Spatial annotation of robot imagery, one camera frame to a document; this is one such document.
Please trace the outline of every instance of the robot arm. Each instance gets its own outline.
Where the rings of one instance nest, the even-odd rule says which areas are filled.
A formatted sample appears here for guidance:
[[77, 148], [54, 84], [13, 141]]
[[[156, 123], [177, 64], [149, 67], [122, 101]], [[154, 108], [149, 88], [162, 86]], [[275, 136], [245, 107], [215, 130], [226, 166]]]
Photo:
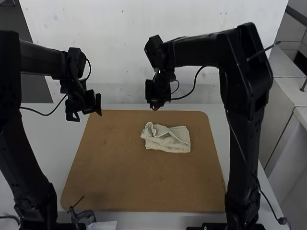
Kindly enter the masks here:
[[19, 111], [21, 72], [59, 80], [61, 93], [68, 95], [66, 119], [79, 122], [79, 111], [101, 115], [100, 94], [86, 89], [86, 79], [79, 80], [85, 63], [79, 48], [53, 50], [19, 40], [16, 32], [0, 31], [0, 170], [12, 190], [21, 229], [74, 228], [73, 224], [56, 222], [56, 192], [42, 173], [25, 134]]
[[249, 229], [258, 220], [259, 139], [264, 107], [272, 86], [272, 70], [254, 24], [163, 43], [149, 38], [145, 53], [155, 69], [145, 82], [145, 98], [154, 110], [171, 101], [170, 82], [176, 67], [219, 69], [220, 91], [230, 126], [230, 173], [225, 194], [228, 229]]

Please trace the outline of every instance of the white towel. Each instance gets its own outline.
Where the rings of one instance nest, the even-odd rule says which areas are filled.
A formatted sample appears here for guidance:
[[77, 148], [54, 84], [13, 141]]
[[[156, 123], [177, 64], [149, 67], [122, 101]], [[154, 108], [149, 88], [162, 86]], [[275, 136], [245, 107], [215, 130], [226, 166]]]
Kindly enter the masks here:
[[190, 152], [190, 134], [185, 126], [167, 128], [148, 122], [141, 133], [146, 149], [165, 152]]

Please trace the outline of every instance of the cable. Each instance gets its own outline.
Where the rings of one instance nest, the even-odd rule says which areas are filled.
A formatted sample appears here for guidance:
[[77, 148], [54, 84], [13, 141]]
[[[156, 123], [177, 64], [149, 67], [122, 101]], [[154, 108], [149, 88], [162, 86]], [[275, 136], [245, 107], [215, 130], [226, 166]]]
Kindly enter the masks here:
[[178, 80], [174, 80], [174, 81], [177, 81], [177, 83], [178, 83], [178, 85], [177, 85], [177, 89], [174, 91], [174, 92], [176, 92], [176, 91], [179, 89], [180, 83], [179, 83], [179, 81], [178, 81]]
[[54, 111], [56, 111], [56, 109], [59, 107], [59, 105], [62, 103], [62, 101], [65, 99], [66, 96], [67, 96], [67, 94], [60, 100], [60, 102], [57, 104], [57, 106], [48, 114], [43, 114], [43, 113], [41, 113], [41, 112], [39, 112], [39, 111], [37, 111], [35, 109], [31, 109], [31, 108], [28, 108], [28, 107], [22, 107], [21, 106], [20, 109], [29, 110], [29, 111], [37, 113], [37, 114], [39, 114], [41, 116], [50, 116], [51, 114], [54, 113]]
[[88, 63], [88, 66], [90, 67], [90, 71], [89, 71], [89, 73], [88, 73], [88, 75], [87, 75], [85, 81], [87, 81], [87, 80], [89, 79], [89, 77], [90, 77], [90, 75], [91, 75], [91, 72], [92, 72], [92, 66], [91, 66], [91, 63], [90, 63], [89, 59], [86, 59], [86, 61], [87, 61], [87, 63]]
[[226, 112], [226, 119], [227, 119], [228, 124], [229, 124], [229, 127], [230, 127], [230, 129], [231, 129], [231, 131], [232, 131], [232, 133], [233, 133], [233, 135], [234, 135], [234, 137], [235, 137], [235, 139], [236, 139], [236, 142], [237, 142], [237, 144], [238, 144], [238, 146], [239, 146], [240, 153], [241, 153], [242, 159], [243, 159], [243, 161], [244, 161], [244, 164], [245, 164], [246, 168], [249, 170], [249, 172], [252, 174], [252, 176], [255, 178], [256, 183], [257, 183], [257, 186], [258, 186], [258, 189], [259, 189], [259, 192], [262, 194], [262, 196], [264, 197], [264, 199], [267, 201], [267, 203], [268, 203], [268, 205], [269, 205], [269, 207], [270, 207], [270, 209], [271, 209], [271, 211], [272, 211], [272, 213], [273, 213], [274, 218], [276, 219], [276, 221], [277, 221], [280, 225], [288, 225], [289, 229], [291, 230], [290, 221], [289, 221], [286, 217], [277, 218], [276, 213], [275, 213], [275, 211], [274, 211], [274, 209], [273, 209], [273, 207], [272, 207], [272, 205], [271, 205], [269, 199], [267, 198], [267, 196], [265, 195], [265, 193], [261, 190], [260, 182], [259, 182], [259, 179], [258, 179], [257, 175], [248, 167], [247, 161], [246, 161], [245, 156], [244, 156], [244, 154], [243, 154], [243, 150], [242, 150], [241, 145], [240, 145], [240, 143], [239, 143], [239, 140], [238, 140], [238, 138], [237, 138], [237, 136], [236, 136], [236, 133], [235, 133], [234, 129], [232, 128], [231, 124], [230, 124], [229, 117], [228, 117], [228, 109], [227, 109], [228, 79], [227, 79], [227, 75], [226, 75], [226, 74], [225, 74], [225, 81], [226, 81], [226, 92], [225, 92], [225, 93], [226, 93], [226, 94], [225, 94], [225, 112]]
[[17, 222], [18, 226], [20, 226], [20, 220], [17, 216], [13, 216], [13, 215], [0, 216], [0, 219], [13, 219]]
[[185, 98], [185, 97], [189, 96], [191, 93], [193, 93], [193, 91], [194, 91], [194, 89], [195, 89], [195, 85], [196, 85], [197, 76], [198, 76], [198, 74], [200, 73], [200, 71], [201, 71], [203, 68], [205, 68], [205, 67], [206, 67], [206, 66], [200, 67], [200, 68], [198, 69], [198, 71], [196, 72], [195, 77], [194, 77], [194, 84], [193, 84], [192, 90], [191, 90], [190, 92], [188, 92], [186, 95], [183, 95], [183, 96], [177, 97], [177, 98], [172, 98], [171, 101], [180, 100], [180, 99], [182, 99], [182, 98]]
[[[85, 81], [87, 81], [89, 79], [89, 77], [90, 77], [90, 75], [92, 73], [92, 66], [91, 66], [91, 63], [90, 63], [89, 59], [86, 59], [86, 61], [87, 61], [88, 65], [89, 65], [89, 67], [90, 67], [90, 71], [89, 71], [87, 77], [85, 78]], [[53, 114], [56, 111], [56, 109], [59, 107], [59, 105], [62, 103], [62, 101], [65, 99], [66, 96], [67, 96], [67, 94], [60, 100], [60, 102], [57, 104], [57, 106], [48, 114], [43, 114], [43, 113], [41, 113], [41, 112], [39, 112], [39, 111], [37, 111], [35, 109], [31, 109], [31, 108], [28, 108], [28, 107], [22, 107], [21, 106], [20, 109], [28, 110], [28, 111], [37, 113], [37, 114], [39, 114], [41, 116], [50, 116], [51, 114]]]

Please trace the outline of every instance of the brown cork mat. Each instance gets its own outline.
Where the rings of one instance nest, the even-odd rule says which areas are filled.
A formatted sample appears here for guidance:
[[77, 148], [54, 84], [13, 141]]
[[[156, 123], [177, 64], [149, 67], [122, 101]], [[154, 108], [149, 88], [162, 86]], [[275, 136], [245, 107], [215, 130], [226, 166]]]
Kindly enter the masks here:
[[[147, 150], [147, 122], [187, 126], [190, 153]], [[61, 205], [68, 209], [224, 212], [225, 184], [208, 117], [190, 111], [104, 110], [91, 114]]]

